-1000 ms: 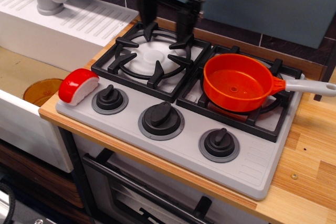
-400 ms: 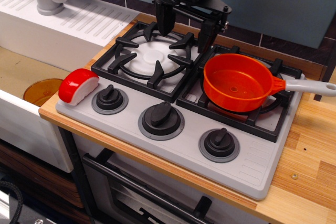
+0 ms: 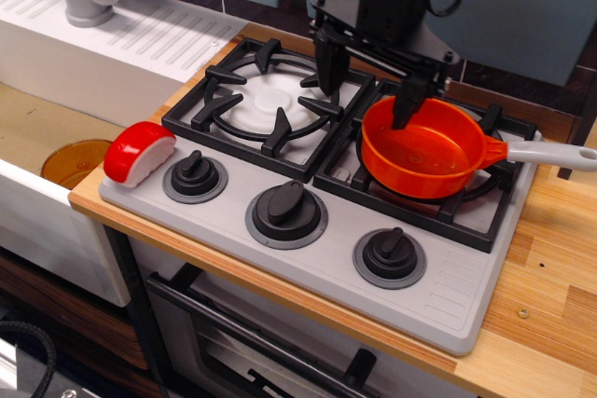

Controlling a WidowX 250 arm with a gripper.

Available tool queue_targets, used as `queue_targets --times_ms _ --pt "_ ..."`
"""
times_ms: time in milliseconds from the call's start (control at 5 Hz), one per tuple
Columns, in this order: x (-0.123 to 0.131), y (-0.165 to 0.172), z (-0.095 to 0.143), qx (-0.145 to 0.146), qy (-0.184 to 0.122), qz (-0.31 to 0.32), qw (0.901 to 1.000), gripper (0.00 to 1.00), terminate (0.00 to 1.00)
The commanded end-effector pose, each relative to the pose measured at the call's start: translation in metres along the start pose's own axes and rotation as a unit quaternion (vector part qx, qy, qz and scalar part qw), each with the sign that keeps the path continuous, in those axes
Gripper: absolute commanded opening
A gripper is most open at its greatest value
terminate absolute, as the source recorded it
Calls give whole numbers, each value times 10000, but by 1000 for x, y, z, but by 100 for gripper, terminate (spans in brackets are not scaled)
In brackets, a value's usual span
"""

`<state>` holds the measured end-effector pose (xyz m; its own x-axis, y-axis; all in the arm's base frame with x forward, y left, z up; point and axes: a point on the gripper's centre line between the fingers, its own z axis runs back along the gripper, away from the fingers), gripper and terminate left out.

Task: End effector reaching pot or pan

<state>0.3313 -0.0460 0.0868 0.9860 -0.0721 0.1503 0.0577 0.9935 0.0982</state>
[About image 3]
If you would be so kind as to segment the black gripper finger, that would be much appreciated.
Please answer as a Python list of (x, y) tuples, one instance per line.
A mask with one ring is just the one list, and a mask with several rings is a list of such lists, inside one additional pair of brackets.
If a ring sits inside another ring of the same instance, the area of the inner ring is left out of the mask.
[(346, 47), (323, 31), (318, 31), (313, 43), (318, 86), (325, 95), (336, 92), (350, 66), (350, 54)]
[(420, 75), (410, 75), (404, 78), (393, 107), (392, 129), (404, 129), (412, 115), (421, 108), (430, 96), (432, 96), (432, 93), (430, 92), (428, 79)]

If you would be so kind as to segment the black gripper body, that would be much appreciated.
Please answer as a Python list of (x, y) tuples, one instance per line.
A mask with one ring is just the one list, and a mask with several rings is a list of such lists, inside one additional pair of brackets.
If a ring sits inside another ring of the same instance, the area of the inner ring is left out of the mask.
[(420, 75), (430, 89), (443, 89), (457, 53), (424, 23), (425, 15), (451, 15), (459, 7), (435, 10), (431, 0), (312, 0), (318, 31), (342, 43), (351, 57), (394, 75)]

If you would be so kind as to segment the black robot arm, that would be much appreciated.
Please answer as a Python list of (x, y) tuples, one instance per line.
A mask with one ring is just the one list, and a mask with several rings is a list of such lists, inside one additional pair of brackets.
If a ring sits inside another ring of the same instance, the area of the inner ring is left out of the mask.
[(352, 57), (399, 75), (392, 127), (405, 128), (426, 99), (445, 91), (448, 69), (459, 60), (424, 18), (449, 16), (461, 2), (436, 10), (431, 0), (313, 0), (318, 87), (326, 94), (338, 90)]

